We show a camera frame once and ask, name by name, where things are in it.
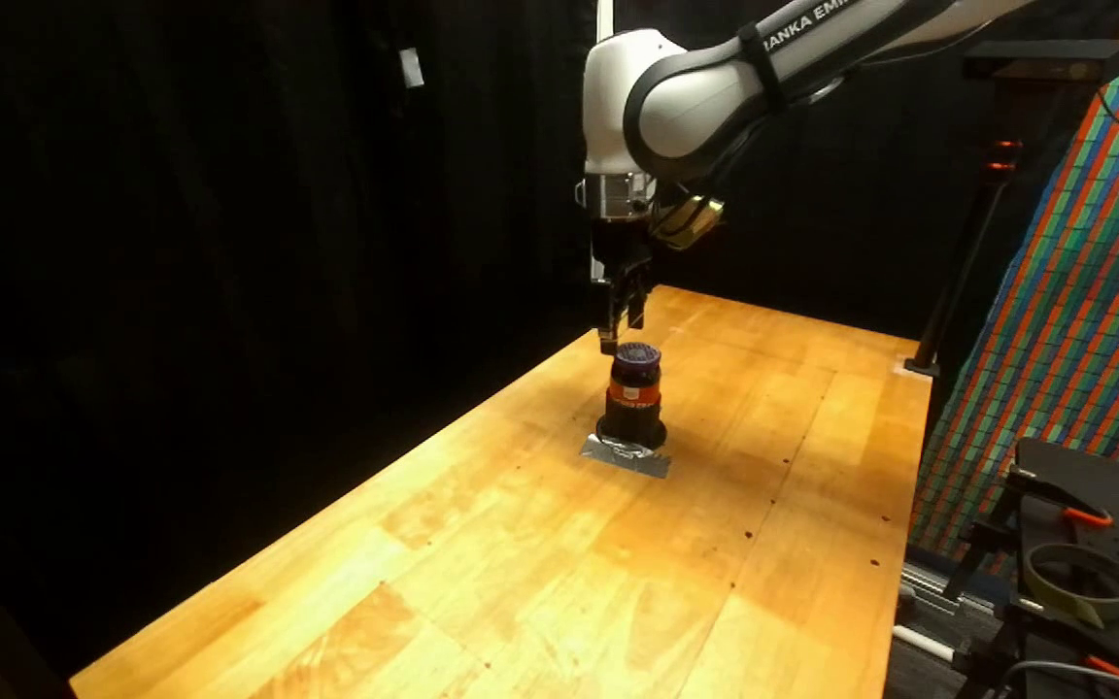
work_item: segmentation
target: wooden tabletop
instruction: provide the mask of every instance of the wooden tabletop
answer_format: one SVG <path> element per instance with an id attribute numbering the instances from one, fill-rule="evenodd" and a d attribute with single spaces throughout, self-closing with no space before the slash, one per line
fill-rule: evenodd
<path id="1" fill-rule="evenodd" d="M 663 477 L 593 336 L 74 676 L 76 696 L 883 696 L 914 342 L 658 287 Z"/>

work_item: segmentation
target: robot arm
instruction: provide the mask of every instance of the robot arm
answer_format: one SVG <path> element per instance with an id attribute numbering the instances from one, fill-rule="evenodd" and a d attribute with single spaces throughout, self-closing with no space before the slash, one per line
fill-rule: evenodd
<path id="1" fill-rule="evenodd" d="M 648 241 L 689 250 L 724 208 L 698 187 L 764 112 L 812 104 L 863 61 L 911 60 L 983 33 L 1030 0 L 787 0 L 734 39 L 684 52 L 662 33 L 592 49 L 584 73 L 587 164 L 575 187 L 593 221 L 597 337 L 642 328 Z"/>

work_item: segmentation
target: colorful wall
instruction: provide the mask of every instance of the colorful wall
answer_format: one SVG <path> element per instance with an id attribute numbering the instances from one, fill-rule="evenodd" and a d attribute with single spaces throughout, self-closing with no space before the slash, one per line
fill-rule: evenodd
<path id="1" fill-rule="evenodd" d="M 1119 117 L 1119 82 L 1102 91 Z M 1119 125 L 1092 102 L 929 439 L 914 546 L 955 557 L 1023 434 L 1119 458 Z"/>

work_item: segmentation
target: black curtain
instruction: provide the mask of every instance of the black curtain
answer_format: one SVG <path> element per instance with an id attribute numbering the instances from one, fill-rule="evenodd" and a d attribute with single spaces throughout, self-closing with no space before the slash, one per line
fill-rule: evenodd
<path id="1" fill-rule="evenodd" d="M 0 3 L 0 597 L 53 667 L 584 332 L 584 15 Z"/>

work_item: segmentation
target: black background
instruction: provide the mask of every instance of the black background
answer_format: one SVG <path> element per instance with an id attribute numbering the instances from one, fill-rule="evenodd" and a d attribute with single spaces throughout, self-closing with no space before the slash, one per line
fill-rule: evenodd
<path id="1" fill-rule="evenodd" d="M 764 10 L 622 28 L 698 49 Z M 999 33 L 1119 36 L 1119 0 Z M 0 597 L 61 676 L 584 332 L 587 42 L 570 3 L 0 3 Z M 662 279 L 918 336 L 988 112 L 955 54 L 863 73 Z"/>

